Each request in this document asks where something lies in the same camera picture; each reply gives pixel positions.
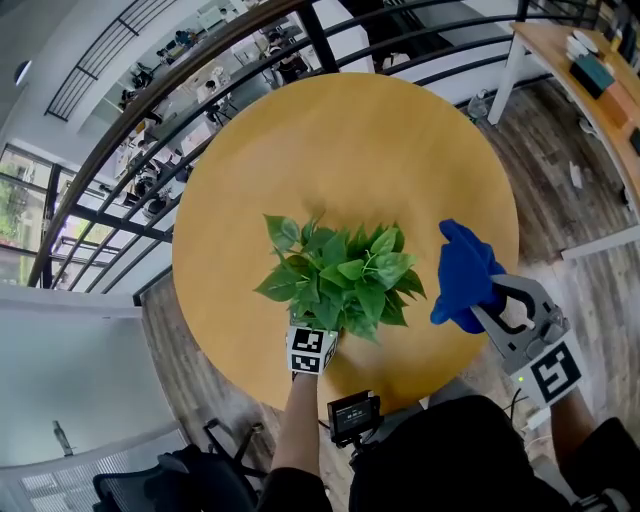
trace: wooden floor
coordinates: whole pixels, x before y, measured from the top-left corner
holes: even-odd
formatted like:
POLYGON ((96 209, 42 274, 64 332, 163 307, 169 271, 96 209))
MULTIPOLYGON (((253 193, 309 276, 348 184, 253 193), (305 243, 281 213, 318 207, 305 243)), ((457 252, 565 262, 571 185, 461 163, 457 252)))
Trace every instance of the wooden floor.
MULTIPOLYGON (((548 81, 515 91, 499 126, 483 122, 479 128, 500 156, 516 198, 519 273, 538 279, 571 319, 586 355, 591 376, 587 398, 598 420, 616 415, 640 441, 640 245, 573 262, 559 259, 562 249, 635 223, 619 201, 622 184, 603 146, 583 134, 577 120, 562 90, 548 81), (582 169, 582 190, 571 184, 570 161, 582 169)), ((193 441, 205 447, 199 429, 218 417, 228 431, 221 438, 233 451, 250 424, 261 421, 266 430, 252 443, 248 458, 267 469, 280 413, 230 384, 199 351, 181 315, 171 275, 143 296, 143 306, 160 380, 193 441)), ((514 390, 490 345, 462 376, 498 404, 509 404, 514 390)), ((526 423, 530 411, 527 400, 516 405, 517 427, 526 423)), ((320 430, 330 499, 335 511, 347 510, 348 451, 336 449, 320 430)), ((553 457, 549 433, 547 425, 526 433, 530 456, 553 457)))

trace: artificial plant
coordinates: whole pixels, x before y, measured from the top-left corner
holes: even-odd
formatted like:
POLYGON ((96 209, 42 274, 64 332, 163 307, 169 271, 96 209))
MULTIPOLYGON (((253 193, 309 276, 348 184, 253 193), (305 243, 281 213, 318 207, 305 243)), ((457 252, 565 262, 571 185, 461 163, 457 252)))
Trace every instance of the artificial plant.
POLYGON ((347 331, 376 341, 378 323, 404 325, 411 298, 425 296, 411 270, 415 256, 402 252, 397 224, 378 226, 367 236, 360 226, 353 238, 346 229, 318 227, 312 218, 302 230, 287 217, 265 215, 280 263, 255 291, 278 302, 290 301, 291 322, 314 329, 347 331))

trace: chair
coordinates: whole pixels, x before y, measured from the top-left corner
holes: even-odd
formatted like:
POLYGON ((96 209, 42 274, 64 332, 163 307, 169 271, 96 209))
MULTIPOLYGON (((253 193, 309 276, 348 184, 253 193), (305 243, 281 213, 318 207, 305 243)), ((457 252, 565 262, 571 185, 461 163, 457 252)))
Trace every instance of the chair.
POLYGON ((231 457, 211 433, 218 420, 204 431, 211 441, 209 453, 195 445, 158 457, 159 464, 136 473, 96 475, 93 486, 100 498, 94 510, 101 512, 244 512, 253 511, 258 494, 247 476, 263 478, 266 473, 246 467, 242 458, 254 433, 253 425, 240 449, 231 457))

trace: black shirt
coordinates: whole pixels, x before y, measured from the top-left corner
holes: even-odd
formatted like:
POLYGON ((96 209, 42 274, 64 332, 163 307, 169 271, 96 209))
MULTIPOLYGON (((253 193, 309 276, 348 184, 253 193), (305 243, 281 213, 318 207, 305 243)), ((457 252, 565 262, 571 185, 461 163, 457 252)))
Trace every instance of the black shirt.
MULTIPOLYGON (((564 477, 579 496, 621 491, 640 507, 640 450, 617 419, 574 454, 564 477)), ((520 436, 491 400, 470 396, 420 412, 354 464, 349 509, 569 510, 535 477, 520 436)), ((293 468, 271 472, 260 512, 329 512, 321 480, 293 468)))

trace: black railing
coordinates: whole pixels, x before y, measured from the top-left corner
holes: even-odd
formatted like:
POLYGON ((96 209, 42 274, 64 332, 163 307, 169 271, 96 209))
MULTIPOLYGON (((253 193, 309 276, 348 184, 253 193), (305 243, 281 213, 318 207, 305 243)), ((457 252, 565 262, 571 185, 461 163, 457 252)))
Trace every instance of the black railing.
MULTIPOLYGON (((107 208, 113 203, 118 195, 125 189, 125 187, 134 179, 145 166, 151 162, 153 157, 158 152, 167 146, 172 139, 180 133, 185 127, 187 127, 192 121, 204 112, 211 109, 218 101, 225 98, 230 92, 236 90, 238 87, 246 83, 251 78, 263 73, 264 71, 272 68, 281 59, 286 58, 295 52, 300 51, 306 46, 313 45, 318 60, 321 64, 321 69, 315 70, 307 74, 307 76, 313 76, 320 73, 333 73, 339 72, 339 69, 347 64, 358 61, 362 58, 372 55, 374 52, 381 50, 391 51, 397 47, 398 43, 403 41, 409 41, 416 37, 421 37, 425 34, 441 34, 450 30, 458 30, 466 27, 473 27, 482 24, 493 24, 497 22, 509 22, 509 21, 525 21, 528 19, 546 19, 555 22, 567 22, 576 23, 582 25, 587 20, 588 23, 594 24, 595 18, 585 18, 583 14, 548 14, 541 13, 539 10, 535 10, 535 6, 530 6, 529 0, 519 0, 518 9, 514 14, 507 14, 503 16, 490 16, 490 17, 478 17, 473 19, 466 19, 455 23, 448 23, 435 27, 419 28, 412 30, 405 34, 392 37, 385 41, 378 42, 362 50, 356 51, 351 55, 342 57, 336 61, 331 51, 331 47, 327 38, 341 33, 353 27, 363 26, 363 24, 370 22, 376 18, 382 18, 393 14, 413 11, 421 7, 427 7, 438 4, 446 4, 458 0, 413 0, 402 4, 396 4, 393 6, 387 6, 382 9, 369 12, 365 15, 358 16, 354 19, 339 23, 327 29, 321 27, 315 10, 313 9, 313 0, 270 0, 269 2, 260 5, 249 13, 235 19, 223 27, 220 31, 216 32, 205 40, 198 50, 188 60, 181 63, 175 69, 173 69, 168 75, 160 80, 154 81, 147 89, 145 89, 137 99, 127 108, 122 116, 116 121, 116 123, 109 129, 107 134, 100 140, 98 145, 89 155, 87 161, 82 166, 78 176, 71 184, 71 187, 67 191, 62 203, 60 204, 57 212, 49 223, 49 227, 43 239, 42 246, 38 252, 36 261, 34 262, 30 277, 29 286, 36 286, 41 279, 45 264, 51 254, 51 248, 53 247, 58 233, 61 227, 64 225, 65 219, 69 215, 77 215, 83 217, 89 221, 86 228, 75 240, 75 243, 69 251, 66 260, 62 263, 58 273, 53 277, 52 287, 55 287, 66 266, 72 261, 75 252, 80 248, 96 224, 108 225, 112 228, 110 233, 104 238, 91 256, 87 259, 84 267, 76 276, 74 281, 70 284, 69 289, 74 289, 80 279, 85 274, 86 270, 96 262, 98 255, 106 248, 109 247, 109 243, 119 231, 128 231, 133 233, 133 236, 129 242, 119 250, 119 252, 101 269, 98 276, 96 276, 92 282, 86 287, 86 291, 92 291, 98 283, 106 278, 109 271, 115 268, 115 265, 122 260, 134 246, 139 242, 146 239, 148 245, 137 256, 135 256, 126 265, 123 264, 122 270, 106 284, 102 289, 102 293, 106 293, 111 290, 128 272, 133 270, 137 264, 139 264, 147 255, 149 255, 155 248, 157 248, 162 242, 169 242, 172 237, 173 227, 162 231, 156 229, 156 226, 169 212, 175 209, 180 203, 181 196, 172 199, 166 204, 166 206, 156 214, 146 225, 142 226, 135 223, 132 218, 136 212, 145 205, 145 203, 152 198, 162 187, 164 187, 174 176, 180 171, 184 170, 187 165, 198 158, 206 149, 215 135, 205 140, 202 144, 196 147, 191 153, 185 155, 178 165, 171 168, 168 172, 161 174, 159 181, 149 190, 146 195, 140 198, 135 205, 131 207, 129 212, 121 219, 116 219, 106 213, 107 208), (235 76, 235 78, 218 89, 217 92, 208 98, 205 102, 201 103, 197 108, 191 111, 188 115, 181 118, 180 122, 167 133, 161 137, 160 140, 147 151, 147 153, 137 161, 135 165, 132 165, 127 169, 120 182, 104 200, 100 208, 95 211, 87 211, 88 209, 79 207, 78 201, 81 198, 83 192, 96 176, 100 168, 104 165, 107 159, 113 154, 116 148, 125 140, 128 134, 133 128, 143 119, 145 113, 154 108, 161 98, 164 98, 168 93, 176 89, 193 73, 197 72, 203 65, 210 62, 212 59, 220 55, 223 51, 231 48, 235 43, 243 40, 245 37, 257 32, 262 27, 274 23, 276 20, 290 14, 297 12, 303 28, 306 31, 307 36, 303 39, 294 42, 288 46, 285 46, 281 51, 270 55, 263 56, 264 58, 253 62, 250 65, 243 67, 235 76)), ((408 62, 398 64, 391 68, 388 68, 382 73, 386 75, 392 75, 409 69, 418 64, 422 64, 437 58, 452 55, 454 53, 471 50, 483 46, 490 46, 499 43, 506 43, 512 38, 511 35, 492 37, 483 40, 472 41, 458 46, 441 49, 435 52, 431 52, 427 55, 413 56, 408 62)), ((458 66, 454 69, 450 69, 438 74, 434 74, 425 78, 422 78, 416 83, 418 85, 426 85, 443 78, 453 76, 457 73, 468 71, 480 66, 501 62, 507 59, 508 54, 502 54, 492 56, 487 59, 477 60, 471 63, 467 63, 458 66)))
POLYGON ((80 57, 49 103, 46 114, 68 121, 74 109, 116 56, 176 0, 135 0, 80 57))
POLYGON ((594 28, 598 21, 602 0, 531 0, 531 5, 549 15, 566 15, 576 27, 594 28))

